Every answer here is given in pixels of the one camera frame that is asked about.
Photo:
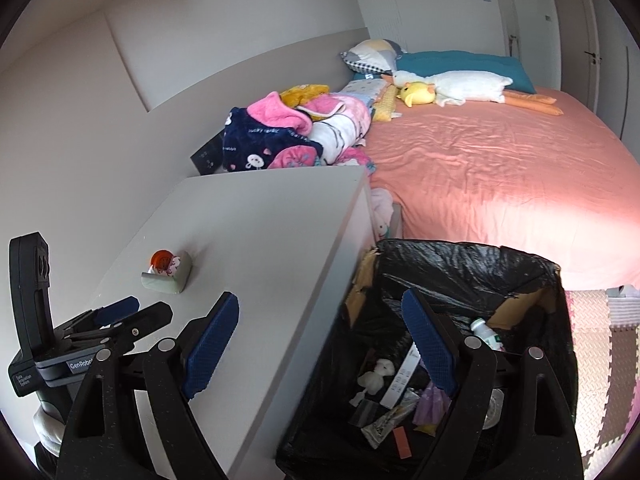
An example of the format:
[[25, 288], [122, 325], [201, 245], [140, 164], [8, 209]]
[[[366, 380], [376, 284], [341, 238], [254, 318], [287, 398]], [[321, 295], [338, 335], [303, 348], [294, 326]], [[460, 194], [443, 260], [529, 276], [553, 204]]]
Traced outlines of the left white gloved hand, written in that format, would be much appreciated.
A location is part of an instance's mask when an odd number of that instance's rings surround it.
[[60, 456], [65, 425], [49, 415], [41, 405], [38, 406], [38, 410], [32, 418], [32, 423], [38, 434], [39, 442], [44, 449], [54, 457]]

